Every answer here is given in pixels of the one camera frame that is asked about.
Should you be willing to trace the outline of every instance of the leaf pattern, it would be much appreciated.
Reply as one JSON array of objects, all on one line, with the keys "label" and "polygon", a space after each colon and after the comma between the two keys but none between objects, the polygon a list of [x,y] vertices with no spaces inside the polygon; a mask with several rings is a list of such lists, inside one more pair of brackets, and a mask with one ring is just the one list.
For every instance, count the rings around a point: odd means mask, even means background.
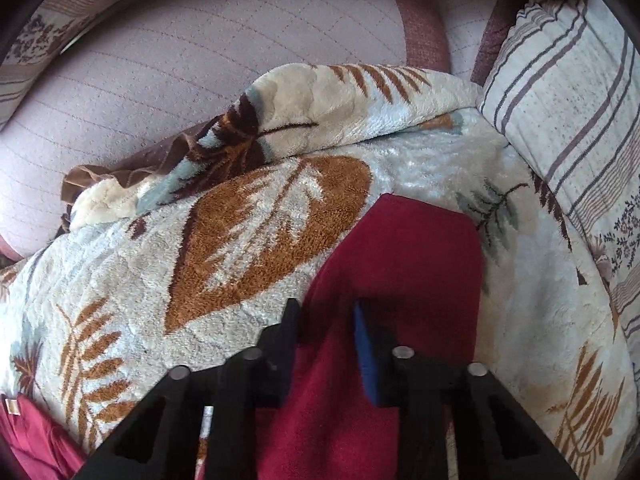
[{"label": "leaf pattern", "polygon": [[44,397],[38,384],[36,373],[40,363],[40,352],[44,339],[44,329],[41,326],[33,328],[26,317],[22,318],[22,335],[20,341],[11,345],[11,364],[17,374],[17,389],[31,400],[36,400],[34,391],[37,389],[44,404],[49,408],[49,403]]},{"label": "leaf pattern", "polygon": [[591,467],[604,454],[625,384],[622,379],[615,394],[604,391],[602,363],[596,366],[597,354],[598,351],[594,351],[587,356],[587,344],[582,347],[569,401],[547,410],[549,413],[564,411],[554,445],[583,479],[588,478]]},{"label": "leaf pattern", "polygon": [[[107,298],[92,301],[76,316],[75,321],[60,306],[56,306],[69,326],[69,336],[60,352],[58,375],[62,376],[62,400],[65,401],[65,420],[69,424],[73,414],[78,413],[78,438],[86,441],[89,450],[95,449],[107,431],[98,423],[112,423],[124,418],[135,404],[129,400],[120,400],[120,396],[131,385],[130,381],[117,379],[104,383],[108,377],[116,374],[123,364],[119,357],[107,358],[91,364],[120,339],[120,332],[100,334],[113,313],[101,313]],[[100,385],[86,391],[91,381],[100,380]],[[98,411],[92,410],[92,403],[108,404]]]},{"label": "leaf pattern", "polygon": [[394,94],[391,87],[395,88],[402,100],[411,102],[411,94],[404,86],[407,83],[412,91],[420,93],[420,84],[431,86],[426,74],[420,68],[409,68],[387,65],[367,64],[342,64],[329,65],[329,69],[336,75],[340,82],[345,83],[348,75],[353,77],[356,85],[362,91],[364,97],[369,97],[370,89],[367,81],[370,79],[376,89],[384,96],[389,104],[394,102]]},{"label": "leaf pattern", "polygon": [[509,249],[506,225],[518,228],[518,212],[510,195],[523,187],[529,184],[521,182],[503,193],[486,178],[483,192],[472,190],[471,199],[462,193],[456,194],[460,211],[475,222],[482,248],[494,261],[498,259],[498,246]]},{"label": "leaf pattern", "polygon": [[127,233],[131,236],[132,240],[137,240],[146,233],[146,217],[150,214],[151,211],[148,211],[129,224],[129,227],[127,227]]},{"label": "leaf pattern", "polygon": [[[260,138],[290,128],[310,128],[317,123],[283,124],[260,131],[255,107],[246,94],[222,116],[209,121],[196,136],[189,137],[186,158],[200,166],[197,174],[184,180],[174,199],[193,196],[236,176],[263,166],[265,158]],[[135,230],[138,224],[131,225]]]},{"label": "leaf pattern", "polygon": [[533,188],[540,200],[540,205],[542,207],[546,206],[546,210],[549,214],[553,215],[560,226],[560,233],[562,234],[562,238],[566,241],[566,246],[569,251],[572,251],[571,240],[569,240],[569,233],[566,229],[566,221],[564,220],[564,215],[562,214],[562,208],[556,199],[556,196],[553,194],[548,184],[542,180],[539,176],[537,176],[533,171],[531,172],[531,177],[533,179]]},{"label": "leaf pattern", "polygon": [[216,186],[191,209],[169,288],[170,333],[266,290],[350,229],[369,193],[350,156],[289,158]]}]

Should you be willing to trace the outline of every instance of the fern print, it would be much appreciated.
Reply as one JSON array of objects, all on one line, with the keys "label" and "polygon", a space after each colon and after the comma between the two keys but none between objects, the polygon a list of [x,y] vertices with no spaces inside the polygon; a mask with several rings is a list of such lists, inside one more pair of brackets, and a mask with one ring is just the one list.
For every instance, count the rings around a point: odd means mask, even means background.
[{"label": "fern print", "polygon": [[[65,421],[69,424],[74,412],[78,412],[78,439],[80,444],[86,441],[89,450],[95,449],[108,433],[103,431],[100,423],[121,420],[135,405],[131,400],[119,400],[131,385],[127,380],[117,379],[107,384],[101,382],[93,390],[85,389],[91,381],[104,380],[116,373],[123,363],[121,358],[98,360],[120,338],[120,332],[99,334],[100,329],[113,317],[110,312],[100,313],[106,301],[103,298],[90,303],[80,311],[75,321],[71,321],[57,306],[70,328],[58,369],[58,375],[63,378],[61,396],[65,403]],[[92,404],[105,402],[108,404],[95,413]]]},{"label": "fern print", "polygon": [[486,178],[482,192],[471,191],[472,199],[462,193],[456,194],[460,211],[474,221],[482,248],[495,262],[499,246],[509,250],[506,225],[518,229],[518,212],[510,196],[523,187],[529,187],[529,184],[521,182],[506,192],[501,192]]},{"label": "fern print", "polygon": [[560,233],[562,234],[562,238],[566,241],[566,246],[569,251],[572,251],[571,240],[569,240],[569,233],[566,229],[566,221],[564,220],[564,215],[562,214],[562,208],[556,199],[556,196],[553,194],[548,184],[542,180],[539,176],[537,176],[533,171],[531,172],[531,177],[533,179],[533,189],[540,200],[540,205],[542,207],[546,207],[546,210],[549,214],[553,215],[560,226]]},{"label": "fern print", "polygon": [[22,338],[11,345],[11,364],[17,374],[17,390],[31,400],[36,400],[34,391],[37,390],[48,409],[49,403],[36,379],[44,336],[43,327],[33,328],[29,320],[23,318]]},{"label": "fern print", "polygon": [[410,103],[411,95],[407,86],[418,93],[421,85],[431,87],[426,73],[420,68],[367,64],[329,65],[328,67],[343,83],[347,82],[348,76],[351,76],[364,97],[369,97],[370,87],[367,80],[370,79],[389,104],[394,102],[391,88],[398,92],[404,102]]},{"label": "fern print", "polygon": [[595,351],[587,355],[587,345],[582,347],[568,402],[547,410],[549,413],[564,412],[554,445],[584,480],[598,457],[604,454],[607,437],[613,434],[611,423],[625,384],[622,379],[617,392],[604,391],[602,363],[595,365],[597,354]]}]

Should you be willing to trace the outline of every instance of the metal pin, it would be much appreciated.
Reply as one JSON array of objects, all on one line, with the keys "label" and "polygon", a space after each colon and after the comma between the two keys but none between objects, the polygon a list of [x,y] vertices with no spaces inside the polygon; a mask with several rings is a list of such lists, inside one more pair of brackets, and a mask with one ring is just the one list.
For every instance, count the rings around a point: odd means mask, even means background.
[{"label": "metal pin", "polygon": [[169,377],[171,377],[174,381],[180,381],[181,379],[187,377],[190,373],[191,370],[189,370],[186,366],[179,365],[174,366],[173,368],[171,368],[171,370],[169,370]]},{"label": "metal pin", "polygon": [[414,355],[414,349],[410,346],[396,346],[391,353],[398,359],[411,359]]},{"label": "metal pin", "polygon": [[260,359],[262,357],[262,350],[260,350],[257,346],[251,346],[247,348],[244,352],[242,352],[242,358],[246,361],[255,361],[256,359]]},{"label": "metal pin", "polygon": [[486,366],[482,363],[471,363],[468,367],[466,367],[468,372],[473,375],[473,377],[483,377],[487,373]]}]

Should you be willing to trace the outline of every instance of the label tag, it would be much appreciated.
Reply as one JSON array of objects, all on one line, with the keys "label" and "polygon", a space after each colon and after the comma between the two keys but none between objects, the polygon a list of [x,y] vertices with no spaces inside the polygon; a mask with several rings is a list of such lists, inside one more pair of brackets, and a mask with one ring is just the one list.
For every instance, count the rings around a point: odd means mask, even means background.
[{"label": "label tag", "polygon": [[5,399],[4,403],[6,404],[6,410],[9,412],[9,415],[20,415],[20,406],[18,406],[16,399]]}]

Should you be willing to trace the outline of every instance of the blanket fold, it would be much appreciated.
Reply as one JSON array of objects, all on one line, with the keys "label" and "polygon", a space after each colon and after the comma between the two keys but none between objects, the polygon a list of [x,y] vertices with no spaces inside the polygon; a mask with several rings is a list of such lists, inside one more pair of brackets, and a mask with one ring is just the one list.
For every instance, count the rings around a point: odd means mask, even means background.
[{"label": "blanket fold", "polygon": [[225,114],[112,170],[73,168],[62,188],[73,205],[69,228],[144,214],[289,156],[398,132],[474,106],[478,95],[474,83],[432,70],[283,65],[258,78]]}]

